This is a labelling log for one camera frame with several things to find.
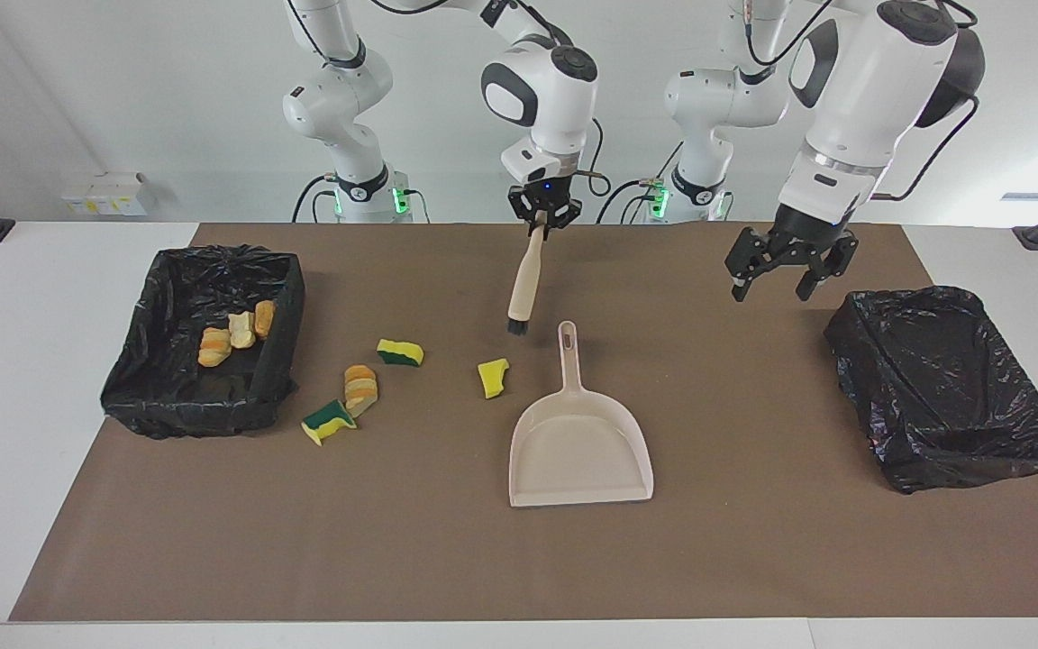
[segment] bin lined with black bag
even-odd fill
[[[263,300],[276,303],[267,340],[218,367],[198,366],[202,329],[225,329],[227,314],[254,310]],[[302,310],[296,255],[246,245],[160,250],[103,387],[103,409],[155,439],[271,427],[294,389]]]
[[[1038,474],[1038,391],[973,293],[849,293],[824,336],[897,490]]]

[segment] brown paper mat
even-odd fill
[[[799,272],[744,304],[739,224],[569,227],[544,251],[531,333],[506,332],[520,227],[202,225],[195,243],[296,251],[301,389],[254,438],[147,440],[108,421],[11,620],[1038,617],[1038,477],[912,496],[884,485],[837,389],[823,327],[842,296],[930,282],[903,231],[856,228],[852,272],[810,304]],[[646,504],[515,510],[520,412],[583,382],[637,415]],[[300,416],[379,337],[361,431],[315,448]],[[474,366],[508,357],[487,402]]]

